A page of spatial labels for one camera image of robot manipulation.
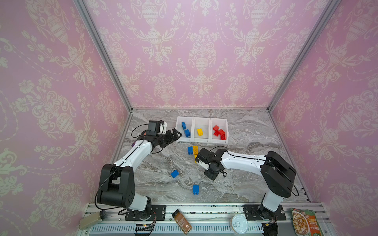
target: spice jar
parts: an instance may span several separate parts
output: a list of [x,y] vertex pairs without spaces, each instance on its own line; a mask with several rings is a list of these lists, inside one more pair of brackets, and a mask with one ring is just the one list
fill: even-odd
[[189,233],[189,231],[192,230],[192,226],[185,219],[184,215],[180,212],[179,209],[177,209],[175,212],[173,212],[172,217],[175,219],[176,223],[181,228],[181,230],[184,232],[184,234],[187,234],[187,233]]

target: black lid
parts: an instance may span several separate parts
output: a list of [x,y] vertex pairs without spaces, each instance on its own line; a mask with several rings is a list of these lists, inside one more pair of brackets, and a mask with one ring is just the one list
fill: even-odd
[[105,210],[100,211],[101,220],[105,219],[108,216],[108,213]]
[[179,209],[175,210],[175,212],[173,212],[173,214],[172,214],[172,217],[174,218],[179,212],[180,212]]

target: marble tabletop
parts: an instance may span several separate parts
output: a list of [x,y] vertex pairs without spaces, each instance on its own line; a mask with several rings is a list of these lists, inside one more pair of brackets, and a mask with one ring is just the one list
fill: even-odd
[[[131,131],[149,120],[163,120],[171,130],[176,125],[177,116],[213,117],[228,120],[230,151],[245,154],[267,154],[275,151],[287,160],[287,156],[274,130],[265,108],[251,110],[134,110],[133,117],[124,140],[120,157],[131,149],[136,140]],[[139,127],[134,136],[146,129]],[[256,174],[229,169],[227,177],[221,174],[215,181],[207,178],[204,169],[188,155],[187,147],[198,146],[212,149],[217,144],[174,142],[157,154],[145,157],[135,172],[136,192],[149,196],[152,202],[261,202],[268,190],[263,177]],[[175,179],[170,175],[174,170],[180,173]],[[300,190],[301,183],[295,179]],[[193,195],[193,185],[199,185],[199,195]],[[298,197],[292,195],[284,201],[306,201],[300,190]]]

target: vent slot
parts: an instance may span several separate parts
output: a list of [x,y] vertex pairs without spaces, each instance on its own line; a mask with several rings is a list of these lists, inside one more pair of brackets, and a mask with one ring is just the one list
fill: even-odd
[[[91,235],[102,235],[105,233],[135,233],[136,229],[142,227],[136,227],[135,223],[101,223],[93,226]],[[233,233],[229,223],[192,223],[192,230],[190,234],[205,234],[205,233]],[[176,223],[156,223],[153,230],[155,234],[170,234],[181,233],[180,227]],[[247,233],[263,233],[261,223],[249,223]]]

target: black cable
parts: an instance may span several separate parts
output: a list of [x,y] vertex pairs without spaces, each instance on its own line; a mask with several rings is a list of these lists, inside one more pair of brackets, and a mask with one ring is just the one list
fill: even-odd
[[135,127],[135,128],[133,129],[133,131],[131,131],[131,137],[133,137],[133,138],[138,138],[139,136],[141,136],[141,134],[138,135],[138,136],[136,136],[136,137],[133,136],[133,132],[134,132],[134,130],[136,130],[136,128],[138,128],[138,127],[140,127],[140,126],[142,126],[142,125],[139,125],[139,126]]
[[274,222],[269,222],[269,223],[273,223],[273,224],[276,224],[277,223],[277,215],[275,215],[275,220],[274,220]]
[[222,173],[223,177],[227,176],[227,173],[224,170],[220,170],[220,172]]
[[97,195],[98,195],[98,192],[100,191],[101,187],[105,184],[105,182],[112,176],[112,174],[114,174],[119,168],[120,166],[123,164],[124,162],[122,162],[119,166],[117,166],[117,168],[105,179],[105,181],[100,185],[100,187],[98,188],[97,192],[96,192],[96,195],[94,196],[94,204],[96,205],[96,207],[100,210],[110,210],[110,209],[116,209],[116,208],[119,208],[119,207],[111,207],[111,208],[99,208],[97,206]]
[[[227,153],[228,153],[229,155],[231,155],[231,156],[234,156],[234,157],[242,157],[242,156],[232,155],[231,153],[228,152],[228,150],[227,150]],[[242,157],[242,158],[251,159],[251,160],[262,160],[262,161],[264,161],[263,159],[251,158],[251,157]]]
[[[153,229],[155,228],[155,225],[156,225],[156,213],[153,211],[153,213],[154,213],[154,215],[155,215],[155,219],[153,220],[153,222],[147,227],[147,229],[149,228],[149,227],[151,227],[152,226],[152,229],[150,230],[150,233],[147,235],[147,236],[149,236],[152,232],[153,232]],[[145,230],[146,228],[141,228],[141,229],[136,229],[135,230],[135,235],[138,235],[139,233],[138,232],[140,232],[140,231],[149,231],[149,230]]]
[[120,210],[120,211],[118,212],[118,215],[119,215],[119,216],[126,215],[127,212],[121,213],[122,211],[126,211],[126,210],[127,210],[127,208],[125,208],[125,209],[123,209],[123,210]]
[[[224,147],[224,148],[228,148],[228,147],[225,147],[225,146],[216,146],[215,148],[217,148],[217,147]],[[213,148],[213,149],[215,149],[215,148]],[[211,149],[210,151],[212,151],[213,149]]]
[[156,153],[159,153],[159,152],[161,152],[162,150],[163,150],[164,148],[162,148],[160,151],[157,151],[157,152],[155,152],[155,153],[151,153],[151,154],[156,154]]
[[289,188],[288,189],[290,190],[290,192],[294,196],[298,197],[299,196],[299,191],[298,191],[297,187],[295,186],[295,184],[279,168],[277,168],[277,166],[273,165],[273,163],[270,163],[270,164],[272,164],[272,166],[274,166],[277,170],[279,170],[286,177],[286,179],[288,179],[290,181],[290,183],[294,186],[295,190],[297,191],[297,195],[295,195],[292,190],[290,190]]

